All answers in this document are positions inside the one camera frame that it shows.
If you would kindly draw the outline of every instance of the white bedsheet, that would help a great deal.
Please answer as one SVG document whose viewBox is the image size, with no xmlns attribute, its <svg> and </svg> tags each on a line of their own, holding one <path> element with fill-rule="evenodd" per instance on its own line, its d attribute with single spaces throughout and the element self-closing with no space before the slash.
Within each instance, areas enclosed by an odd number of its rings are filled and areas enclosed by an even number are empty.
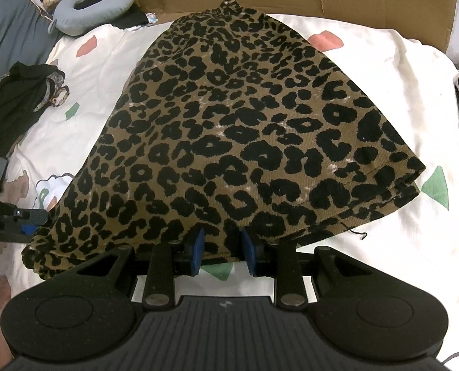
<svg viewBox="0 0 459 371">
<path fill-rule="evenodd" d="M 322 31 L 338 36 L 344 46 L 325 54 L 363 89 L 427 166 L 416 182 L 427 193 L 422 192 L 396 213 L 360 227 L 356 231 L 368 233 L 364 240 L 346 232 L 320 244 L 330 245 L 436 296 L 449 314 L 448 334 L 438 357 L 444 360 L 459 352 L 459 128 L 453 89 L 457 70 L 438 50 L 403 39 L 395 31 L 327 19 L 272 16 L 305 38 Z M 168 26 L 132 33 L 104 26 L 57 46 L 50 61 L 58 58 L 70 96 L 65 106 L 47 110 L 11 158 L 8 180 L 22 176 L 24 170 L 30 180 L 29 193 L 19 200 L 20 206 L 46 208 L 54 196 L 61 197 L 69 182 L 66 177 L 45 185 L 38 181 L 51 174 L 73 176 L 80 169 L 135 62 Z M 97 48 L 76 58 L 78 48 L 92 36 L 98 41 Z M 137 56 L 128 58 L 130 49 Z M 79 59 L 83 59 L 80 65 L 76 61 Z M 121 74 L 121 79 L 113 79 L 112 74 Z M 80 103 L 79 111 L 64 120 L 75 102 Z M 57 151 L 59 155 L 50 156 L 50 152 Z M 39 282 L 32 271 L 21 265 L 21 248 L 7 247 L 4 257 L 0 256 L 9 262 L 7 270 L 0 263 L 0 270 L 9 278 L 13 295 Z M 313 248 L 300 250 L 312 252 Z M 272 281 L 251 278 L 245 267 L 241 263 L 226 267 L 226 281 L 206 271 L 195 278 L 178 278 L 177 293 L 272 296 Z M 308 289 L 313 301 L 310 282 Z M 459 358 L 447 366 L 459 371 Z"/>
</svg>

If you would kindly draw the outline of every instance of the black device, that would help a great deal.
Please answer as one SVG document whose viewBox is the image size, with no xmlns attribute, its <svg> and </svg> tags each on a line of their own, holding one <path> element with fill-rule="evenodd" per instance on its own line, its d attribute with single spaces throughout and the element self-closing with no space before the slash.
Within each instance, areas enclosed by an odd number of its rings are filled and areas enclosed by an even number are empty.
<svg viewBox="0 0 459 371">
<path fill-rule="evenodd" d="M 0 241 L 29 243 L 35 229 L 47 221 L 44 209 L 21 209 L 0 201 Z"/>
<path fill-rule="evenodd" d="M 448 315 L 433 296 L 330 247 L 241 233 L 251 275 L 275 279 L 270 297 L 183 296 L 204 233 L 149 253 L 117 247 L 14 297 L 1 327 L 15 359 L 4 370 L 442 371 Z M 141 303 L 131 301 L 147 275 Z M 303 275 L 317 302 L 309 303 Z"/>
</svg>

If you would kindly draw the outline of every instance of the bed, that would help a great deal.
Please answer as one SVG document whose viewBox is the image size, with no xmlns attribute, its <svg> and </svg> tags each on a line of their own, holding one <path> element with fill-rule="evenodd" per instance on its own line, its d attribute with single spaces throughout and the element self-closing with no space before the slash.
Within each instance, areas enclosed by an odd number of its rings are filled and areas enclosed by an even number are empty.
<svg viewBox="0 0 459 371">
<path fill-rule="evenodd" d="M 433 294 L 449 314 L 438 355 L 459 371 L 459 113 L 454 82 L 459 71 L 459 0 L 448 55 L 388 29 L 331 19 L 271 15 L 336 63 L 376 104 L 426 171 L 420 195 L 382 219 L 321 241 Z M 100 135 L 135 64 L 169 28 L 135 31 L 111 25 L 79 38 L 62 37 L 48 56 L 66 73 L 66 103 L 46 111 L 10 157 L 2 200 L 51 210 L 65 193 Z M 60 151 L 59 155 L 49 152 Z M 318 244 L 299 248 L 313 252 Z M 0 243 L 0 277 L 15 296 L 42 280 L 23 266 L 23 245 Z M 309 301 L 314 300 L 306 280 Z M 134 300 L 141 297 L 139 279 Z M 242 262 L 203 267 L 196 278 L 179 277 L 177 294 L 270 295 L 271 279 L 255 280 Z"/>
</svg>

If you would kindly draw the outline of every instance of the leopard print fabric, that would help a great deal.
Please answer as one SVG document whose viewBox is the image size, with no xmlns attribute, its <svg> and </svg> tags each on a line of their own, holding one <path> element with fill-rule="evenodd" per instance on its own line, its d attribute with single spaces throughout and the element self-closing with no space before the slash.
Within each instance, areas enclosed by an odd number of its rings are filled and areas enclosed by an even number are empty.
<svg viewBox="0 0 459 371">
<path fill-rule="evenodd" d="M 147 50 L 23 259 L 50 277 L 118 245 L 150 250 L 204 228 L 204 263 L 235 261 L 242 227 L 316 242 L 405 205 L 423 170 L 324 54 L 225 1 Z"/>
</svg>

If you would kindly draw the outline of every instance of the green triangle print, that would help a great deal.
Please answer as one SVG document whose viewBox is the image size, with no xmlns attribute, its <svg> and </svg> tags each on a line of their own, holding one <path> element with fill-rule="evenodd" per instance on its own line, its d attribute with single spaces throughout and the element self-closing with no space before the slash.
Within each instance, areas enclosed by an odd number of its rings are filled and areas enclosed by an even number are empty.
<svg viewBox="0 0 459 371">
<path fill-rule="evenodd" d="M 70 107 L 66 113 L 65 113 L 65 117 L 67 120 L 70 120 L 74 115 L 77 114 L 77 111 L 79 109 L 80 105 L 78 103 L 74 103 L 72 107 Z"/>
<path fill-rule="evenodd" d="M 219 280 L 226 281 L 230 277 L 231 270 L 233 269 L 233 263 L 229 262 L 226 264 L 215 264 L 215 265 L 204 265 L 201 267 L 207 273 L 217 277 Z"/>
<path fill-rule="evenodd" d="M 429 197 L 449 210 L 448 185 L 446 184 L 444 171 L 441 166 L 437 166 L 434 173 L 423 184 L 422 192 L 425 192 Z"/>
</svg>

